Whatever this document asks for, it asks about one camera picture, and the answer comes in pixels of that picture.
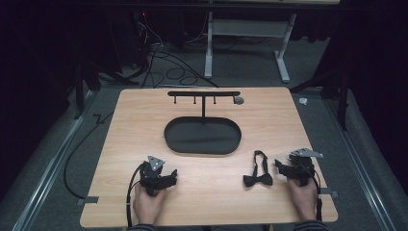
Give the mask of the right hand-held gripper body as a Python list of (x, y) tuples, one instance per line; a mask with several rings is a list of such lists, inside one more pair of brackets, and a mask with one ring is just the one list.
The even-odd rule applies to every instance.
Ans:
[(323, 155), (308, 148), (300, 148), (289, 154), (289, 160), (292, 164), (289, 177), (298, 180), (301, 187), (306, 186), (308, 180), (315, 176), (313, 158), (323, 158)]

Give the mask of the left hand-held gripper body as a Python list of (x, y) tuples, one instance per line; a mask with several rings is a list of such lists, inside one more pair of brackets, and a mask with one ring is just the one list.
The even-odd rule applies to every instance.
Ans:
[(147, 161), (143, 162), (140, 168), (140, 184), (146, 189), (150, 196), (156, 196), (159, 190), (168, 188), (168, 177), (162, 177), (164, 161), (147, 156)]

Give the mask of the person's left hand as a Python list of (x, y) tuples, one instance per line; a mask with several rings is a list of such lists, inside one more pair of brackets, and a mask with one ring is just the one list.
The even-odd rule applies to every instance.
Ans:
[(133, 209), (137, 216), (138, 224), (153, 225), (163, 208), (165, 198), (166, 190), (160, 190), (156, 196), (150, 196), (146, 188), (136, 185)]

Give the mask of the person's right hand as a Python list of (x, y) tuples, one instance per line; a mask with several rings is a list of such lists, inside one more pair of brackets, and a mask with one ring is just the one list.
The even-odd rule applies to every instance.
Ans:
[(298, 186), (297, 182), (291, 178), (288, 178), (287, 182), (292, 194), (293, 205), (297, 210), (300, 220), (316, 220), (318, 193), (314, 181), (309, 178), (308, 184), (305, 186)]

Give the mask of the black bow tie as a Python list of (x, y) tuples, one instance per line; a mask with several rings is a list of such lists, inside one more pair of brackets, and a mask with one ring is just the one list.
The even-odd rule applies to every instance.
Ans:
[[(262, 169), (264, 171), (263, 175), (258, 175), (258, 164), (257, 164), (257, 157), (262, 156)], [(273, 178), (271, 174), (268, 172), (268, 157), (267, 155), (262, 152), (261, 150), (254, 151), (254, 169), (251, 175), (244, 175), (242, 177), (243, 183), (246, 187), (250, 188), (253, 187), (256, 183), (262, 183), (266, 186), (273, 185)]]

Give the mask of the grey tape strip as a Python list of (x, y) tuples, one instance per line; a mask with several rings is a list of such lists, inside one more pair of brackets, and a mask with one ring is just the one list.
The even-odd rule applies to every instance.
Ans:
[(97, 204), (99, 196), (87, 196), (85, 198), (79, 198), (76, 205), (81, 206), (85, 204)]
[(333, 191), (330, 188), (320, 188), (320, 194), (328, 194), (332, 198), (338, 198), (340, 196), (337, 191)]

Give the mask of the black hook rack with tray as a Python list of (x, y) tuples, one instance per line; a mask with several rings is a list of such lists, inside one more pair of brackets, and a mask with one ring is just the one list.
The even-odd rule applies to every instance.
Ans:
[(242, 131), (240, 126), (226, 117), (206, 116), (206, 99), (239, 96), (239, 91), (169, 91), (168, 96), (177, 103), (178, 97), (201, 98), (201, 115), (179, 116), (170, 121), (164, 130), (166, 145), (178, 153), (226, 155), (234, 152), (240, 145)]

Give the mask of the black tripod stand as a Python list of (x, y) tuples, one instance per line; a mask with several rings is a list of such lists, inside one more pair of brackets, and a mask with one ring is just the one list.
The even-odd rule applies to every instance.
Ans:
[(311, 87), (322, 87), (320, 96), (322, 99), (337, 99), (337, 120), (341, 127), (346, 130), (345, 114), (347, 109), (348, 78), (344, 71), (332, 69), (312, 79), (290, 88), (290, 93), (298, 93)]
[(119, 75), (116, 72), (112, 72), (98, 64), (93, 62), (78, 63), (75, 69), (74, 86), (76, 96), (76, 115), (75, 119), (79, 119), (85, 112), (85, 92), (84, 85), (87, 85), (91, 92), (100, 91), (101, 83), (99, 82), (99, 74), (103, 73), (114, 79), (115, 81), (130, 86), (136, 86), (138, 82), (131, 81), (125, 77)]

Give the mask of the metal floor rail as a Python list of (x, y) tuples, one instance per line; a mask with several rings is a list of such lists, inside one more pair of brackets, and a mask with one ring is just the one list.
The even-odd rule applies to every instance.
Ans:
[(337, 110), (331, 100), (323, 101), (326, 111), (330, 114), (331, 119), (343, 140), (346, 147), (346, 155), (350, 160), (353, 171), (362, 188), (362, 191), (374, 213), (374, 216), (382, 231), (396, 231), (395, 224), (385, 207), (384, 201), (381, 198), (377, 188), (374, 186), (367, 169), (365, 168), (358, 152), (346, 130), (342, 127), (337, 118)]
[(12, 231), (29, 231), (63, 168), (68, 148), (83, 123), (84, 116), (77, 115), (75, 95), (68, 96), (71, 105), (47, 132), (23, 170), (23, 190), (30, 194)]

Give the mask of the grey metal desk frame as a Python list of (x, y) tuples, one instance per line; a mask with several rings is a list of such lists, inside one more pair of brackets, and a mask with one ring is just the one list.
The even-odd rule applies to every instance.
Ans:
[(279, 38), (282, 39), (282, 44), (280, 49), (274, 52), (274, 59), (280, 73), (281, 81), (283, 83), (289, 83), (291, 79), (284, 61), (284, 55), (295, 20), (295, 13), (291, 14), (287, 21), (214, 19), (213, 13), (208, 13), (204, 77), (211, 78), (213, 75), (213, 36)]

